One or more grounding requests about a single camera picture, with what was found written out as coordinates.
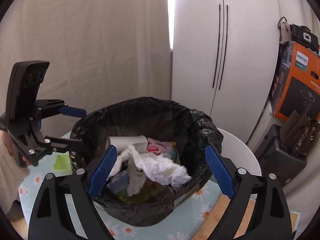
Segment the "left hand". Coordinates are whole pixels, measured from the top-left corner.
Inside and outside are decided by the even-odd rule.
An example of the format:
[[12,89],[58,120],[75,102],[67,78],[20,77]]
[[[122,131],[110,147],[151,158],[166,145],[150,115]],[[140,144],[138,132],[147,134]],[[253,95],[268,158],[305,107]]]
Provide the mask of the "left hand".
[[[13,148],[13,144],[11,142],[11,139],[9,137],[9,134],[7,132],[1,131],[1,139],[4,143],[4,145],[6,146],[9,154],[11,156],[14,156],[14,148]],[[26,157],[23,156],[22,159],[27,166],[31,165],[30,161]]]

